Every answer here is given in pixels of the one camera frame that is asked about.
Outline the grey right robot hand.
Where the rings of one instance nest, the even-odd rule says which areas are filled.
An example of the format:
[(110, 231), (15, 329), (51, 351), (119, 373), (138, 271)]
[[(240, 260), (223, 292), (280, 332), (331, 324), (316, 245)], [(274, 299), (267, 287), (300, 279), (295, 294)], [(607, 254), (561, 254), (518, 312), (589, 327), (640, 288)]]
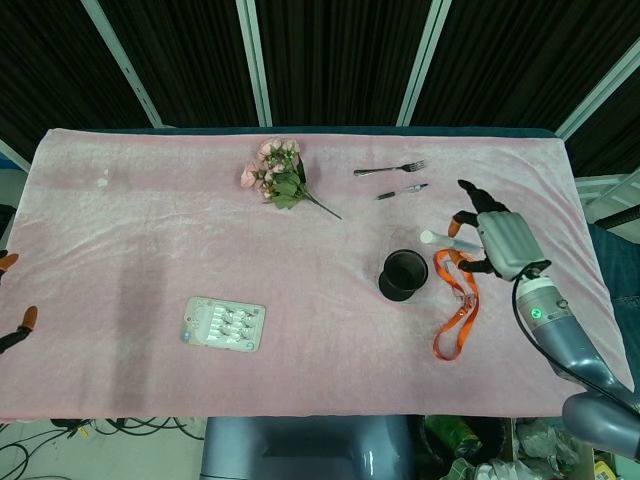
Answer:
[(522, 275), (537, 275), (551, 265), (542, 252), (529, 225), (518, 213), (511, 212), (487, 191), (459, 179), (476, 212), (459, 211), (453, 215), (448, 236), (454, 238), (463, 225), (470, 225), (479, 235), (485, 258), (469, 260), (460, 247), (453, 247), (451, 259), (456, 267), (468, 273), (494, 274), (507, 282)]

